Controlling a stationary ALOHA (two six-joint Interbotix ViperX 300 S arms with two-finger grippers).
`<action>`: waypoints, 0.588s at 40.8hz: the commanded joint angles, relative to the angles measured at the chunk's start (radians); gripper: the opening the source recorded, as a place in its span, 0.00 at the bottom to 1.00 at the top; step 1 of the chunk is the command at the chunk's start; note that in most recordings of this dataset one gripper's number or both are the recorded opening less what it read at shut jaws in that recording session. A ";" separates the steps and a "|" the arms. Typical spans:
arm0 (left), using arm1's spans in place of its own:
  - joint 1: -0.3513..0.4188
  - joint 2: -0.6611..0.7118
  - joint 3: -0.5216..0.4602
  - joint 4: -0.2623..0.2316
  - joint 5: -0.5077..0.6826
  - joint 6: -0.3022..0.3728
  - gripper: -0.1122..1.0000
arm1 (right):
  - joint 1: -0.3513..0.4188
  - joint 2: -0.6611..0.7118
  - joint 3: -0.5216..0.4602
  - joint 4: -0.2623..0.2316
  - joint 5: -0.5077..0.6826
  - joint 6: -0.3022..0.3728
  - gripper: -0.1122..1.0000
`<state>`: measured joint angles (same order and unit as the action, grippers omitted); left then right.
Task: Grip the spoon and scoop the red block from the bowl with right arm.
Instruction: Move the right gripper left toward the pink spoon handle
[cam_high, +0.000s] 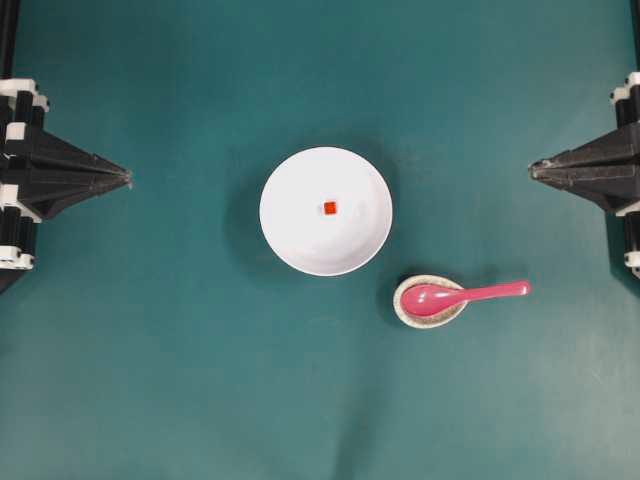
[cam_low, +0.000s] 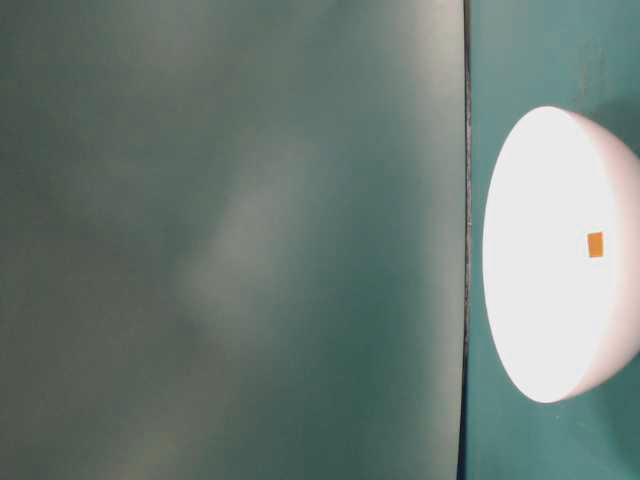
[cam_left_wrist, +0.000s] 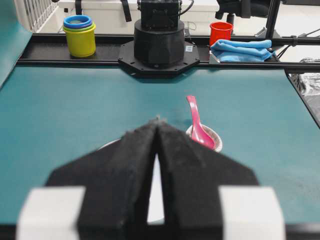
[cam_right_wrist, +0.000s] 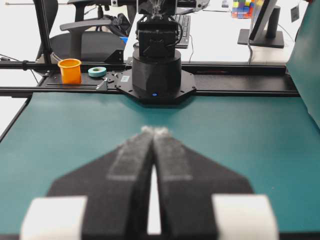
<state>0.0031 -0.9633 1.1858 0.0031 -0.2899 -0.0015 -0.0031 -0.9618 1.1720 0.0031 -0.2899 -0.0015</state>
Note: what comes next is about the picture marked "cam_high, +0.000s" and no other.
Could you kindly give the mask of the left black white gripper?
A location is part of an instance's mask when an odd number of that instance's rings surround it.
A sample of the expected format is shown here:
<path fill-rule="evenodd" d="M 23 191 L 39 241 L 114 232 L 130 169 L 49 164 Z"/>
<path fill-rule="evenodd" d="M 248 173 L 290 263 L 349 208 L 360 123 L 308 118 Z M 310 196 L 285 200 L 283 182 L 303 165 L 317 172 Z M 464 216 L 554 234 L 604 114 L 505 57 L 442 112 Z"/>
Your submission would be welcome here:
<path fill-rule="evenodd" d="M 131 187 L 128 170 L 44 131 L 48 99 L 31 79 L 1 82 L 1 267 L 31 269 L 37 229 L 83 201 Z M 111 175 L 51 183 L 46 166 Z"/>

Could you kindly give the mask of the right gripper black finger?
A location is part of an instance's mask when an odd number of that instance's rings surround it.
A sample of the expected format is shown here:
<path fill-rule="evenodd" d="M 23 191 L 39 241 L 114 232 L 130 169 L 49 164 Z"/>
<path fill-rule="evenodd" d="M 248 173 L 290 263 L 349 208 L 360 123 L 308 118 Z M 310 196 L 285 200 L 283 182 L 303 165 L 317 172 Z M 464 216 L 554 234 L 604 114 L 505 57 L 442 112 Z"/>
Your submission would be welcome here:
<path fill-rule="evenodd" d="M 534 162 L 530 172 L 562 168 L 612 166 L 639 158 L 639 123 L 624 125 L 580 147 Z"/>
<path fill-rule="evenodd" d="M 635 164 L 569 168 L 529 167 L 530 177 L 589 200 L 616 216 L 639 211 L 639 166 Z"/>

